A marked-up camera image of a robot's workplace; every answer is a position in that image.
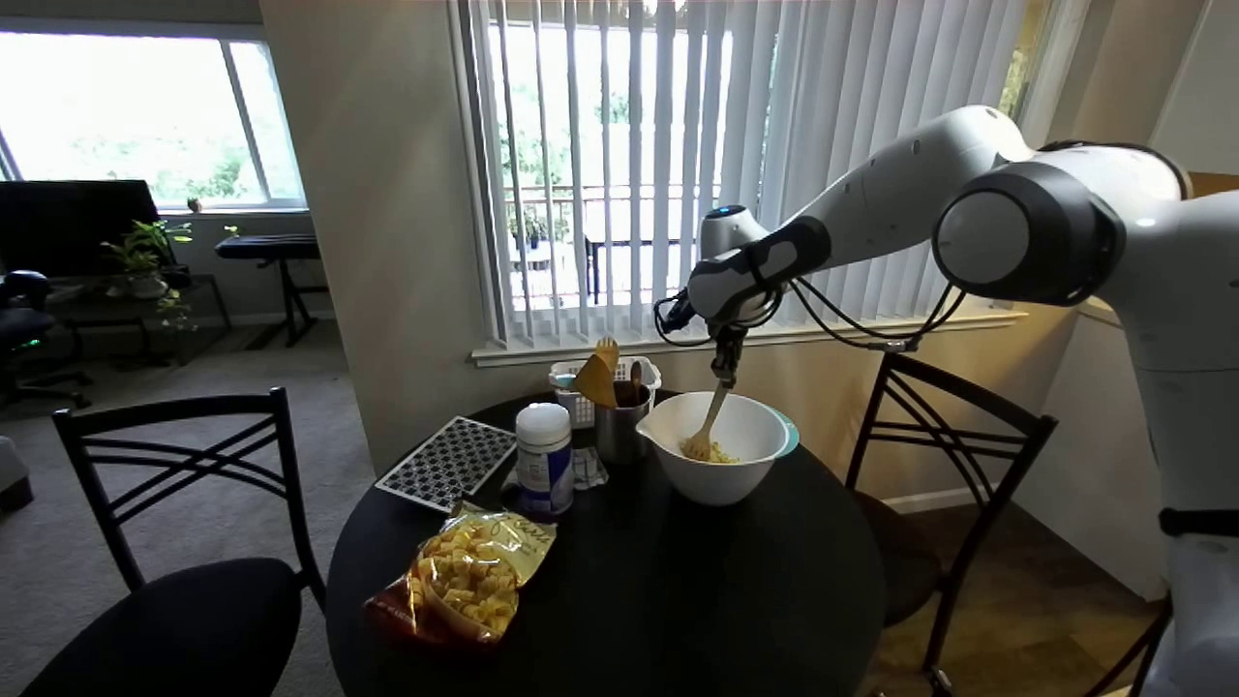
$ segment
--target white bowl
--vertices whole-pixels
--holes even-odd
[[[706,508],[728,508],[750,496],[772,464],[796,447],[796,431],[759,400],[728,393],[708,437],[728,464],[694,460],[681,442],[702,431],[714,392],[685,392],[657,402],[636,433],[650,442],[672,491]]]

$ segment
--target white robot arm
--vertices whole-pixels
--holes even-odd
[[[702,263],[657,327],[706,318],[715,378],[805,272],[932,241],[972,295],[1084,301],[1127,327],[1169,532],[1173,627],[1147,694],[1239,694],[1239,192],[1183,201],[1143,145],[1030,150],[996,107],[955,107],[889,144],[768,232],[742,207],[702,223]]]

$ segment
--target round table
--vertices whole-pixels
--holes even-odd
[[[479,419],[510,425],[520,406]],[[437,525],[378,487],[348,516],[325,588],[348,694],[854,694],[881,627],[872,530],[805,447],[734,508],[681,498],[653,460],[617,464],[576,491],[493,655],[441,655],[364,613]]]

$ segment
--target floor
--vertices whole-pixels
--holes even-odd
[[[295,349],[271,344],[250,350],[243,344],[249,334],[240,327],[188,363],[93,363],[93,402],[108,406],[156,393],[286,383],[301,464],[310,472],[305,498],[312,512],[312,542],[325,563],[351,498],[372,482],[342,341],[333,325],[321,320]],[[95,542],[89,542],[93,523],[79,487],[61,472],[64,464],[48,411],[48,402],[0,411],[0,433],[26,452],[36,482],[30,508],[0,516],[0,694],[21,694],[48,655],[120,592],[113,579],[116,569]],[[924,530],[937,530],[941,539],[955,525],[955,512],[924,516]],[[955,632],[946,647],[946,671],[959,697],[1084,694],[1151,615],[1151,605],[1133,600],[1030,516],[1012,512],[967,579]],[[924,627],[930,613],[918,613],[902,627],[887,627],[858,694],[930,694],[918,674]],[[279,694],[342,694],[329,671],[321,615],[312,613],[305,613],[301,637]]]

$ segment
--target spoon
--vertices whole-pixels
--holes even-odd
[[[714,388],[714,400],[708,400],[702,431],[689,442],[681,442],[685,456],[708,460],[708,452],[714,452],[708,431],[714,431],[714,419],[720,419],[723,400],[728,400],[728,388],[723,383]]]

